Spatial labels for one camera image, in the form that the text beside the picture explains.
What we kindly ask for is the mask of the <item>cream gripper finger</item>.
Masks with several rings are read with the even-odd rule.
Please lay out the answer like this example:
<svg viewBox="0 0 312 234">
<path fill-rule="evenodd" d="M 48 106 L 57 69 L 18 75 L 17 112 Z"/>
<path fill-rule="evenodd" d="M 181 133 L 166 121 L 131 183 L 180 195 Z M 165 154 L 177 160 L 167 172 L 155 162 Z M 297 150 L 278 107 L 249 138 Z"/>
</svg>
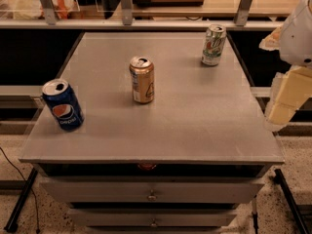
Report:
<svg viewBox="0 0 312 234">
<path fill-rule="evenodd" d="M 275 51 L 280 47 L 279 39 L 282 27 L 279 26 L 274 29 L 269 35 L 267 35 L 264 39 L 259 43 L 259 48 L 265 51 Z"/>
<path fill-rule="evenodd" d="M 293 65 L 285 74 L 278 72 L 272 82 L 265 108 L 268 126 L 285 126 L 295 112 L 312 97 L 312 69 Z"/>
</svg>

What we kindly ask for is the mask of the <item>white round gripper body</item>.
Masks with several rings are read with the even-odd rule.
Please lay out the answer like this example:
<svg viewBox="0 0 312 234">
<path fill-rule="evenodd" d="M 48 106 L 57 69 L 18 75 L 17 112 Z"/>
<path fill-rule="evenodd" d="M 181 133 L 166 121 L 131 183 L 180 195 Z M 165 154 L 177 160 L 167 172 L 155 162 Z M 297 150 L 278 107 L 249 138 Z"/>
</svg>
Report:
<svg viewBox="0 0 312 234">
<path fill-rule="evenodd" d="M 285 20 L 279 39 L 281 60 L 312 67 L 312 0 L 300 0 Z"/>
</svg>

